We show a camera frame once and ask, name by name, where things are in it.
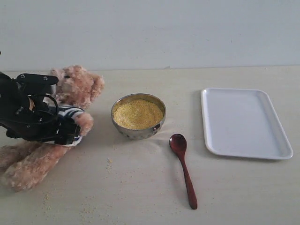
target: tray rim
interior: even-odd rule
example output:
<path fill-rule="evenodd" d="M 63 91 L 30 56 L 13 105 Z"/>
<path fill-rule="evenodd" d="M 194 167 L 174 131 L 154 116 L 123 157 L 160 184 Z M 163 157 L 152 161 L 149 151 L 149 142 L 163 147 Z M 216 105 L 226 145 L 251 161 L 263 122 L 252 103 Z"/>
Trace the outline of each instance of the tray rim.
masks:
<path fill-rule="evenodd" d="M 265 156 L 265 157 L 262 157 L 262 156 L 251 156 L 251 155 L 238 155 L 238 154 L 222 154 L 220 153 L 219 151 L 216 151 L 215 149 L 213 149 L 210 145 L 209 145 L 209 142 L 208 142 L 208 131 L 206 129 L 207 127 L 207 124 L 206 124 L 206 114 L 205 114 L 205 111 L 204 111 L 204 93 L 208 90 L 237 90 L 237 91 L 255 91 L 255 92 L 260 92 L 262 94 L 264 94 L 266 97 L 267 97 L 267 100 L 268 100 L 268 103 L 272 109 L 272 112 L 274 114 L 274 116 L 276 117 L 276 120 L 277 120 L 277 123 L 283 133 L 283 138 L 288 146 L 288 149 L 289 149 L 289 155 L 285 156 L 285 157 L 276 157 L 276 156 L 271 156 L 271 157 L 268 157 L 268 156 Z M 280 119 L 277 115 L 277 112 L 276 112 L 276 109 L 271 101 L 271 98 L 269 97 L 268 93 L 263 91 L 263 90 L 259 90 L 259 89 L 247 89 L 247 88 L 217 88 L 217 87 L 209 87 L 209 88 L 204 88 L 201 90 L 201 94 L 200 94 L 200 100 L 201 100 L 201 111 L 202 111 L 202 122 L 203 122 L 203 131 L 204 131 L 204 142 L 205 142 L 205 146 L 206 148 L 211 152 L 213 153 L 214 155 L 218 155 L 218 156 L 224 156 L 224 157 L 237 157 L 237 158 L 257 158 L 257 159 L 270 159 L 270 160 L 287 160 L 287 159 L 291 159 L 293 157 L 293 148 L 290 144 L 290 141 L 285 133 L 285 130 L 283 128 L 283 125 L 281 124 L 280 122 Z"/>

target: wooden spoon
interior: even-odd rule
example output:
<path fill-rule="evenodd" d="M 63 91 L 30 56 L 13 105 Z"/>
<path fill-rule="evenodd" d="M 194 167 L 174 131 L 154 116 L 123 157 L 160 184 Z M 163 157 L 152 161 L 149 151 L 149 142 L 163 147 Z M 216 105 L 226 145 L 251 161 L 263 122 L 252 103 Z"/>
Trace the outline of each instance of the wooden spoon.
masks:
<path fill-rule="evenodd" d="M 191 178 L 188 174 L 188 169 L 184 160 L 184 156 L 187 150 L 187 141 L 184 138 L 183 135 L 181 134 L 174 134 L 171 136 L 170 141 L 169 141 L 170 147 L 172 151 L 177 155 L 178 159 L 181 162 L 182 168 L 183 168 L 183 173 L 184 173 L 184 178 L 186 182 L 186 187 L 187 187 L 187 196 L 188 196 L 188 201 L 192 209 L 197 209 L 197 198 L 196 194 L 194 191 L 194 187 L 191 181 Z"/>

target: yellow grain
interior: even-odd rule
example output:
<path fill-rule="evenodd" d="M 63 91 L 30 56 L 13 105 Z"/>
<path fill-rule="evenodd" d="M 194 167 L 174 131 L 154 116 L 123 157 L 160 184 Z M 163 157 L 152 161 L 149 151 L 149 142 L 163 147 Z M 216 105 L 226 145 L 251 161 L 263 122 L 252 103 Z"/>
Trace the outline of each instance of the yellow grain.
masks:
<path fill-rule="evenodd" d="M 114 113 L 116 123 L 132 130 L 149 128 L 162 118 L 163 113 L 156 104 L 142 99 L 121 105 Z"/>

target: wall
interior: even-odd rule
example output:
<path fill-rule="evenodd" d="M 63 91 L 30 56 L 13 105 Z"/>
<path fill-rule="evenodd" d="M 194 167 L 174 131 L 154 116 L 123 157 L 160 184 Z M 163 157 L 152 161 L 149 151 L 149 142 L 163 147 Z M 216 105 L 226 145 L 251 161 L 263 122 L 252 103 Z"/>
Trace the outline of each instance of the wall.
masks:
<path fill-rule="evenodd" d="M 0 70 L 300 64 L 298 0 L 1 0 Z"/>

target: white table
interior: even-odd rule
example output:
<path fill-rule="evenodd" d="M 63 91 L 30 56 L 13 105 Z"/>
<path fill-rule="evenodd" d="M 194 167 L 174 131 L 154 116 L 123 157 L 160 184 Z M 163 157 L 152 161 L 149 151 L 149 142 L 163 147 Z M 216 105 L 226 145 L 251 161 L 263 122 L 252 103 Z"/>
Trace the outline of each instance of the white table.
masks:
<path fill-rule="evenodd" d="M 14 77 L 20 73 L 8 74 Z M 104 75 L 106 88 L 89 109 L 95 127 L 36 189 L 16 194 L 0 189 L 0 224 L 299 223 L 300 67 L 97 73 Z M 200 107 L 200 91 L 207 87 L 267 92 L 294 156 L 286 161 L 265 161 L 209 153 L 204 144 Z M 110 109 L 118 98 L 136 92 L 161 98 L 167 107 L 167 118 L 154 137 L 129 141 L 113 126 Z M 5 137 L 2 131 L 1 145 L 18 141 Z M 168 146 L 173 133 L 187 138 L 186 163 L 198 198 L 197 210 L 189 207 L 182 168 Z"/>

